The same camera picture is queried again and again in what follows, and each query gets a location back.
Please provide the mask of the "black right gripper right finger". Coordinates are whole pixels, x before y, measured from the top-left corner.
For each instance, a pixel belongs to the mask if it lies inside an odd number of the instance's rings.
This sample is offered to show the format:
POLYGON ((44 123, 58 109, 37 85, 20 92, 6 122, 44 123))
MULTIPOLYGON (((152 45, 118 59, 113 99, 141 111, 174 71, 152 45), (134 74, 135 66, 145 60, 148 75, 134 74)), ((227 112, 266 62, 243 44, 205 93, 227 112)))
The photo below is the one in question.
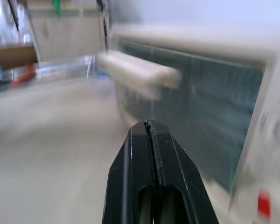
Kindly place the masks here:
POLYGON ((219 224, 200 172, 169 129, 146 121, 158 181, 155 224, 219 224))

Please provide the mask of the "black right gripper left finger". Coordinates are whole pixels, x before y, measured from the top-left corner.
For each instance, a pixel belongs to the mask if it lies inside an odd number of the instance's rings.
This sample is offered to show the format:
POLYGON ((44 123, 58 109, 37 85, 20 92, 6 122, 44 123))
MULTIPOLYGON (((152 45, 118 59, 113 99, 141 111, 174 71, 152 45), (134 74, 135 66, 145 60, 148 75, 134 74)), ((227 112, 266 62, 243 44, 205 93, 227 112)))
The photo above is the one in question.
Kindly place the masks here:
POLYGON ((153 224, 156 177, 148 121, 132 126, 108 173, 102 224, 153 224))

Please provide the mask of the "glass toaster oven door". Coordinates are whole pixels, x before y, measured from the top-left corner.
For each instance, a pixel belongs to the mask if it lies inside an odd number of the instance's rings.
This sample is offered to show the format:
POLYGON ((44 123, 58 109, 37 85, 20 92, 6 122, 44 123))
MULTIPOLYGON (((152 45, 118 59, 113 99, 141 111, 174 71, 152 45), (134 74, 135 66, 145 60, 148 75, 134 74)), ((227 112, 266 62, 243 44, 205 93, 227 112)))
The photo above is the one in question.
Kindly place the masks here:
POLYGON ((232 46, 221 52, 197 52, 125 37, 115 38, 112 47, 177 69, 182 76, 178 89, 157 88, 159 100, 116 84, 118 108, 126 122, 152 119, 167 125, 204 177, 231 192, 276 51, 232 46))

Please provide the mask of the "red sticker on oven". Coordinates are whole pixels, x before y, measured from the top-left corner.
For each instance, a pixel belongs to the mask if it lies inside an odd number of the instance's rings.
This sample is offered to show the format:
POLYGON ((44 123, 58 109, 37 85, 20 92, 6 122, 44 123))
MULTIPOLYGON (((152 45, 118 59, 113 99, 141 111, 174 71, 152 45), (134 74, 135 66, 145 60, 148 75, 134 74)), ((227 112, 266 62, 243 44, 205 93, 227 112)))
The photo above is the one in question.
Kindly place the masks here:
POLYGON ((271 200, 270 193, 267 190, 261 189, 258 194, 258 204, 257 204, 257 214, 258 216, 269 220, 271 217, 271 200))

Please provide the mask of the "cream toaster oven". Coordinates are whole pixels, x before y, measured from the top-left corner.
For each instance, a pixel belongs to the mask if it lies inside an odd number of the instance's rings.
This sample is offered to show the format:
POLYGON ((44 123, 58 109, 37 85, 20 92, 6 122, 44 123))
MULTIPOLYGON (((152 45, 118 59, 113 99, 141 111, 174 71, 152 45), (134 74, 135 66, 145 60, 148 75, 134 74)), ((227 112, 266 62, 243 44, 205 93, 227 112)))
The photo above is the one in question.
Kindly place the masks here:
POLYGON ((130 125, 168 126, 221 224, 280 224, 280 29, 117 25, 100 60, 130 125))

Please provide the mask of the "brown cardboard box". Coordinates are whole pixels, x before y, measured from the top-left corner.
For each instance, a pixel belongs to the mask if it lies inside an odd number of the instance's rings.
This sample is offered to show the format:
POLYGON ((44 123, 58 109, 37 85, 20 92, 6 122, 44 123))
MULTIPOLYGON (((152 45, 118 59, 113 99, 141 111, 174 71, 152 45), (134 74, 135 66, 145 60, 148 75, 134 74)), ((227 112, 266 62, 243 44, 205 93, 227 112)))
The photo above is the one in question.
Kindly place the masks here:
POLYGON ((8 44, 0 46, 0 68, 2 71, 38 63, 33 44, 8 44))

